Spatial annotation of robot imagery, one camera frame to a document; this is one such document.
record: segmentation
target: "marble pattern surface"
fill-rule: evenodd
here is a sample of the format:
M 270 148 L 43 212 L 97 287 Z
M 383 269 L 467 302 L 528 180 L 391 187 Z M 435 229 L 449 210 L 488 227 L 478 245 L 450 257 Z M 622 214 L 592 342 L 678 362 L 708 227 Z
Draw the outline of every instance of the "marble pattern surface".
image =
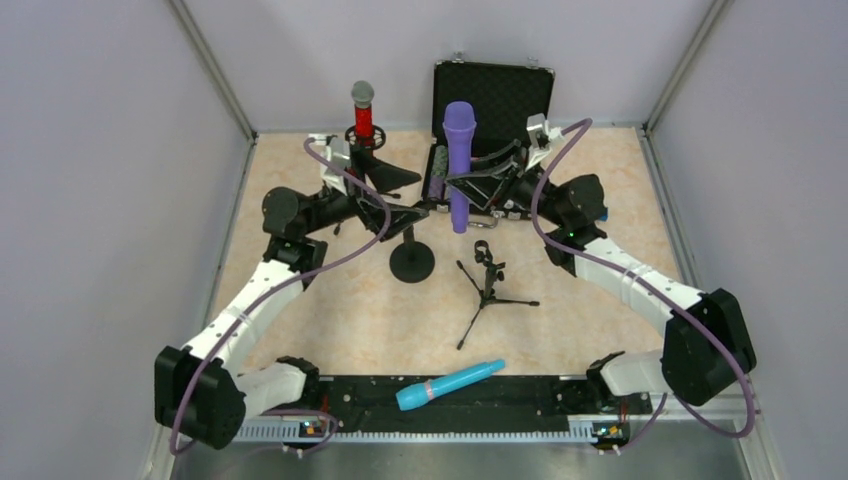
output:
M 286 185 L 311 194 L 320 187 L 318 164 L 302 150 L 303 134 L 264 134 L 250 168 L 220 288 L 216 312 L 235 297 L 265 250 L 262 197 Z M 429 132 L 388 132 L 378 158 L 423 173 Z M 554 172 L 556 183 L 597 173 L 606 191 L 610 219 L 601 225 L 631 255 L 677 279 L 662 217 L 636 132 L 594 128 Z M 420 184 L 400 190 L 411 205 Z M 371 233 L 348 221 L 341 234 L 332 228 L 312 235 L 329 242 L 326 262 L 365 243 Z M 502 374 L 582 373 L 594 360 L 617 350 L 661 348 L 659 334 L 600 288 L 550 264 L 529 222 L 501 221 L 493 230 L 451 230 L 447 214 L 433 212 L 416 225 L 416 238 L 433 249 L 436 268 L 422 283 L 394 279 L 389 255 L 400 236 L 379 243 L 359 258 L 319 275 L 292 302 L 252 351 L 245 370 L 277 357 L 304 357 L 326 374 L 440 374 L 484 360 L 503 358 Z M 487 307 L 465 347 L 456 350 L 476 311 L 473 286 L 456 267 L 462 260 L 478 282 L 482 267 L 473 244 L 485 239 L 495 260 L 506 262 L 506 280 L 496 285 L 503 298 L 539 300 L 537 308 Z

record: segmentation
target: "black carrying case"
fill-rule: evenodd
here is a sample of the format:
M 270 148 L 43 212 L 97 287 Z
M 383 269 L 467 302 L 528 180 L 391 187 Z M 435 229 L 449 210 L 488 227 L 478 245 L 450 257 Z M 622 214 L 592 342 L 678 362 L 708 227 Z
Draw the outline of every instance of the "black carrying case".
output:
M 436 148 L 447 146 L 442 127 L 445 108 L 455 101 L 466 101 L 474 107 L 477 128 L 471 144 L 472 157 L 484 157 L 519 139 L 530 146 L 527 117 L 537 113 L 548 115 L 554 87 L 554 71 L 536 66 L 497 65 L 464 61 L 441 61 L 433 71 L 433 145 L 427 157 L 422 182 L 421 200 L 431 210 L 447 213 L 448 200 L 434 199 L 428 194 Z M 471 205 L 471 214 L 481 215 Z M 506 210 L 504 217 L 527 219 L 520 209 Z

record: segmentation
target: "red cylinder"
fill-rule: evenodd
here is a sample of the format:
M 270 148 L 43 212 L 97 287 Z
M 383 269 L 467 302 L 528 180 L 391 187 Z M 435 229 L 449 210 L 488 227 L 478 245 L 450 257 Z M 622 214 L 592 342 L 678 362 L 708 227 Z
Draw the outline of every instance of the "red cylinder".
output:
M 374 137 L 374 124 L 371 123 L 371 107 L 353 107 L 356 111 L 356 126 L 354 132 L 362 140 L 371 140 Z

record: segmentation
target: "red microphone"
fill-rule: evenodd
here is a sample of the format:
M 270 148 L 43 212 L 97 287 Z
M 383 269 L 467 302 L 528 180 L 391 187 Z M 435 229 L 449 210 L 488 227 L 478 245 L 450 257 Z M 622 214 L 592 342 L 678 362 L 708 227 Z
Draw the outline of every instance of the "red microphone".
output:
M 353 130 L 356 133 L 357 142 L 373 147 L 374 123 L 371 120 L 371 101 L 374 100 L 374 87 L 365 80 L 360 80 L 353 84 L 350 96 L 353 98 L 356 114 L 356 125 Z

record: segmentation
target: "round black base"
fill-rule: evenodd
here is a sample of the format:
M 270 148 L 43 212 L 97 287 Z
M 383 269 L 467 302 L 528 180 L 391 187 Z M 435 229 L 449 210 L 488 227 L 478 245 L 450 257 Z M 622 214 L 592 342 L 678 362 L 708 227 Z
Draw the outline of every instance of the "round black base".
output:
M 418 283 L 433 273 L 436 266 L 436 257 L 430 247 L 421 242 L 412 245 L 401 243 L 389 257 L 389 267 L 392 274 L 406 283 Z

